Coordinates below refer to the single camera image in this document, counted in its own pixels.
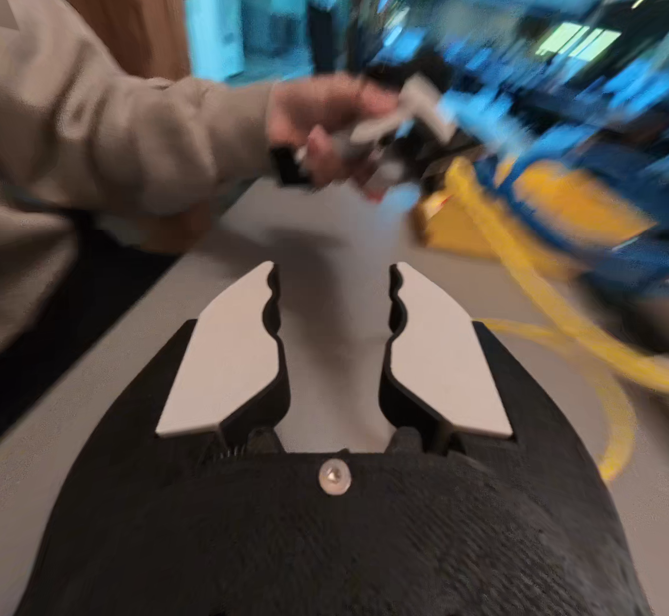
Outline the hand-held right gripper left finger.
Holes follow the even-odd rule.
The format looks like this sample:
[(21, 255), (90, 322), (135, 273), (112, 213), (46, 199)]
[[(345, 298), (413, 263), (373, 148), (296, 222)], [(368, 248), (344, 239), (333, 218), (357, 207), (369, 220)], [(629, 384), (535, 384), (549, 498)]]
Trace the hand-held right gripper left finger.
[(160, 438), (217, 433), (247, 442), (290, 408), (278, 267), (265, 261), (218, 294), (196, 319), (155, 428)]

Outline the person's grey zip hoodie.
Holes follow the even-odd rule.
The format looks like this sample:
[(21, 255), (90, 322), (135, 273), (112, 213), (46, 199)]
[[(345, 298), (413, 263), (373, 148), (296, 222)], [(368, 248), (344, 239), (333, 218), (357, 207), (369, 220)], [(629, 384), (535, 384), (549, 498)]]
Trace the person's grey zip hoodie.
[(1, 350), (38, 318), (78, 253), (71, 220), (1, 196)]

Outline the person's left hand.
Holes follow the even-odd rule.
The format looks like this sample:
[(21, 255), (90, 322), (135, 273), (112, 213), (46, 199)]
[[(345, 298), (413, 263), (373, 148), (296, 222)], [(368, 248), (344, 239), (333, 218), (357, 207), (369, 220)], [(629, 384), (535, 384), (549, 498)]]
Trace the person's left hand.
[(287, 161), (289, 152), (305, 150), (302, 168), (311, 186), (354, 182), (364, 186), (375, 172), (367, 157), (345, 158), (334, 134), (367, 119), (397, 110), (398, 96), (364, 78), (346, 73), (285, 80), (272, 86), (266, 109), (266, 141), (272, 161)]

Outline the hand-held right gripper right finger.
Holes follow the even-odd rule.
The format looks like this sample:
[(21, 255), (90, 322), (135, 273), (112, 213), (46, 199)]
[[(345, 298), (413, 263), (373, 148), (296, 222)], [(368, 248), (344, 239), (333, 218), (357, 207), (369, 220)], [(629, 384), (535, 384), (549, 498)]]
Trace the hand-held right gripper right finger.
[(422, 453), (467, 453), (466, 440), (514, 448), (514, 430), (468, 312), (407, 262), (389, 268), (390, 335), (379, 408)]

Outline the yellow plastic bin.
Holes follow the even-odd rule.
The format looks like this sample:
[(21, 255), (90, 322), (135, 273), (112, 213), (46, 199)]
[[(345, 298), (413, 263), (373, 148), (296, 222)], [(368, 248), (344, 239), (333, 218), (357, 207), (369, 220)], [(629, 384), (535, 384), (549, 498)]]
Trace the yellow plastic bin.
[[(540, 241), (530, 227), (513, 215), (512, 208), (497, 192), (510, 173), (512, 159), (497, 162), (491, 157), (471, 163), (466, 157), (454, 159), (457, 168), (476, 179), (484, 203), (501, 219), (503, 226), (522, 245), (541, 276), (568, 280), (583, 266), (566, 254)], [(584, 169), (567, 170), (556, 161), (537, 161), (518, 179), (520, 198), (559, 235), (582, 245), (618, 245), (651, 227), (655, 219), (614, 194)], [(490, 244), (465, 211), (460, 198), (439, 185), (438, 191), (419, 199), (412, 210), (418, 240), (426, 248), (443, 250), (471, 259), (499, 262)]]

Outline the person's left forearm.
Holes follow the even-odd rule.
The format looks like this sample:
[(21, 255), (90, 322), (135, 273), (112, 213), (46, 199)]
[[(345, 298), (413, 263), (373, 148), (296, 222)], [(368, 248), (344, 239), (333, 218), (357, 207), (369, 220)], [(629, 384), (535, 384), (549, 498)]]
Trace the person's left forearm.
[(64, 1), (7, 2), (1, 188), (16, 200), (169, 214), (273, 173), (271, 84), (132, 77)]

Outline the black desk chair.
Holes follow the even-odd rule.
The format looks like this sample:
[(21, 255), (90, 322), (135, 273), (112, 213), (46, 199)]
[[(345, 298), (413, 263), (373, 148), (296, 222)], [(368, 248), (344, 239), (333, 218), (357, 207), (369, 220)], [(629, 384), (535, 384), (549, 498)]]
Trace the black desk chair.
[(1, 434), (10, 429), (178, 261), (118, 242), (65, 211), (78, 251), (34, 323), (1, 350)]

